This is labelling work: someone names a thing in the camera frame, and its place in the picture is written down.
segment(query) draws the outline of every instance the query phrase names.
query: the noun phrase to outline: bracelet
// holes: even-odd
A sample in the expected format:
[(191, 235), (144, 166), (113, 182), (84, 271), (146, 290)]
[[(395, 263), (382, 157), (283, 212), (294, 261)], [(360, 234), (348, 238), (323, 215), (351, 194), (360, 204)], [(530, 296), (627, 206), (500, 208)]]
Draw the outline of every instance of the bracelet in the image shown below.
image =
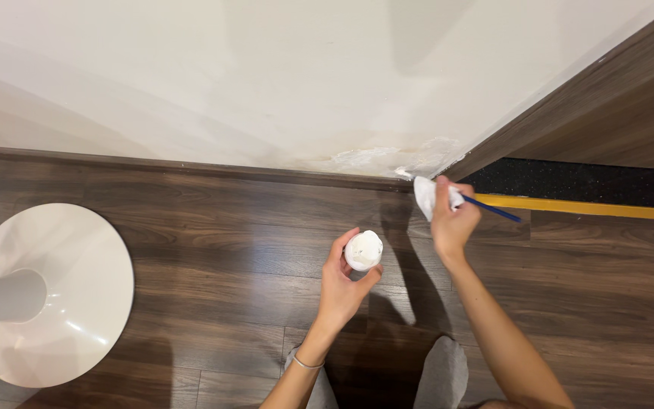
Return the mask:
[(325, 363), (324, 363), (324, 362), (322, 362), (322, 365), (317, 365), (317, 366), (308, 366), (308, 365), (305, 365), (305, 364), (302, 363), (302, 361), (300, 361), (299, 359), (296, 358), (296, 354), (294, 355), (294, 360), (296, 361), (296, 363), (300, 364), (304, 369), (310, 369), (310, 370), (312, 370), (312, 369), (319, 369), (319, 368), (325, 366)]

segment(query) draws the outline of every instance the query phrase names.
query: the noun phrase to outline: forearm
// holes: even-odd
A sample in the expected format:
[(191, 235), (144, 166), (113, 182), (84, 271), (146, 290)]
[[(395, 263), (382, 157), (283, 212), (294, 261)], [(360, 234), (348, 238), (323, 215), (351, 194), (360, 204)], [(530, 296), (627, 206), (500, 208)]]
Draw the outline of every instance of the forearm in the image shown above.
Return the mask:
[[(328, 329), (315, 320), (296, 353), (297, 359), (307, 366), (317, 366), (324, 362), (332, 346), (336, 331)], [(261, 409), (297, 409), (305, 407), (312, 394), (319, 369), (307, 369), (296, 362), (286, 368), (284, 375), (260, 406)]]
[(550, 367), (462, 256), (444, 260), (478, 346), (510, 401), (529, 409), (573, 407)]

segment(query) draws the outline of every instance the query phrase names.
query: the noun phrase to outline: wall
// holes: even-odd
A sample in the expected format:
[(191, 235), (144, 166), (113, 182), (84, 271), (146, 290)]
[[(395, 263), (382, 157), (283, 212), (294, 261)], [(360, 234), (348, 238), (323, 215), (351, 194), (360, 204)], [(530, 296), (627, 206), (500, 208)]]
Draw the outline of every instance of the wall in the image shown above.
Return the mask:
[(654, 0), (0, 0), (0, 146), (432, 175)]

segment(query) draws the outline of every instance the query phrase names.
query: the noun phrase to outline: round white base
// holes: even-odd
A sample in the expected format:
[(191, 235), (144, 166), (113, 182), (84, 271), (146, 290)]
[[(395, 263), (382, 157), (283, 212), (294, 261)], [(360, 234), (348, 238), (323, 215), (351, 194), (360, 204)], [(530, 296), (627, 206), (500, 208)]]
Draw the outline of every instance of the round white base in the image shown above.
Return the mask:
[(130, 314), (133, 267), (122, 238), (74, 204), (26, 209), (0, 226), (0, 277), (18, 269), (41, 274), (47, 300), (29, 321), (0, 322), (0, 379), (43, 388), (86, 373)]

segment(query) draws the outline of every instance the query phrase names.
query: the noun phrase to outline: yellow strip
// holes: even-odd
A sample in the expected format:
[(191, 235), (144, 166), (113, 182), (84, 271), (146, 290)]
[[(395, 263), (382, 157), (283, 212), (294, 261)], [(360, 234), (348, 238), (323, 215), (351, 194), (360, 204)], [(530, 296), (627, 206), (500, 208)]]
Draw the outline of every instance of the yellow strip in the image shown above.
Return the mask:
[(587, 203), (585, 201), (533, 199), (531, 197), (476, 194), (476, 200), (501, 208), (551, 210), (554, 212), (581, 213), (583, 215), (622, 216), (626, 218), (654, 219), (654, 208), (623, 206), (621, 204)]

